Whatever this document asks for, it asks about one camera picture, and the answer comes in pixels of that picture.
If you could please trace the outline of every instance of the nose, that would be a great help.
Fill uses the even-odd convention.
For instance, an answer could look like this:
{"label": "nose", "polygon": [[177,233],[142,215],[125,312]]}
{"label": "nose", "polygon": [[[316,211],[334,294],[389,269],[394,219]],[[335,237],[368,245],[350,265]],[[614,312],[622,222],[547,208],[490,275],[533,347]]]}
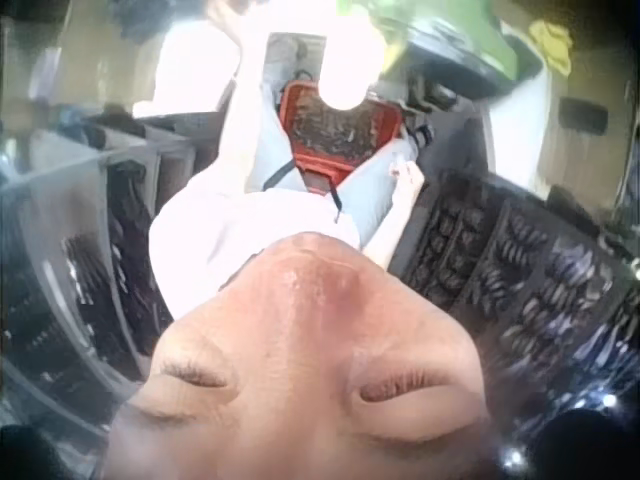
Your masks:
{"label": "nose", "polygon": [[336,352],[349,342],[365,303],[360,272],[350,264],[304,248],[270,272],[266,295],[280,345],[299,353]]}

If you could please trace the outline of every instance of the red basket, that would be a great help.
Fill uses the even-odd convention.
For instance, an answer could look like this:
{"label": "red basket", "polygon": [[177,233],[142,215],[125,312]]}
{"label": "red basket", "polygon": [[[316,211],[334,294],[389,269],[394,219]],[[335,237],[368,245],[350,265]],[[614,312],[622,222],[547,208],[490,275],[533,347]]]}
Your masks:
{"label": "red basket", "polygon": [[[305,91],[311,91],[312,94],[318,96],[318,87],[315,83],[295,81],[287,86],[282,98],[282,105],[280,106],[280,121],[291,140],[293,158],[296,166],[303,172],[311,172],[312,174],[328,177],[334,186],[338,186],[358,165],[368,159],[363,158],[362,161],[354,165],[347,162],[342,156],[326,155],[309,149],[295,141],[292,130],[296,116],[296,106],[298,99]],[[398,136],[400,126],[402,125],[402,114],[400,110],[393,105],[375,100],[365,100],[365,102],[376,106],[373,121],[376,122],[376,130],[378,131],[376,142],[377,151]]]}

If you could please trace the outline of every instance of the yellow object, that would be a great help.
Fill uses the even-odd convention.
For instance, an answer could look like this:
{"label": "yellow object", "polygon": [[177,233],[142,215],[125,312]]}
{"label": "yellow object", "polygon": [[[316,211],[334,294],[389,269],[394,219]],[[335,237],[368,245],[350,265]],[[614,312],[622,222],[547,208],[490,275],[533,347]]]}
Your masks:
{"label": "yellow object", "polygon": [[573,40],[566,27],[544,20],[536,20],[529,27],[529,35],[547,59],[549,66],[568,77],[571,74],[571,49]]}

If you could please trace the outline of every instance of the eyelash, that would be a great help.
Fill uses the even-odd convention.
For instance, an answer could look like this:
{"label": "eyelash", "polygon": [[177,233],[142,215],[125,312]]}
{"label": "eyelash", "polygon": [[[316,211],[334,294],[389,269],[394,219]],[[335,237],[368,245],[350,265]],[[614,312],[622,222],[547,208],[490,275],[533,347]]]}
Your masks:
{"label": "eyelash", "polygon": [[221,378],[204,374],[202,370],[193,365],[167,365],[163,372],[165,375],[178,378],[194,387],[222,388],[226,386]]}
{"label": "eyelash", "polygon": [[442,383],[433,375],[427,376],[424,371],[418,370],[387,378],[380,383],[365,385],[360,389],[360,398],[368,403],[385,402],[406,393]]}

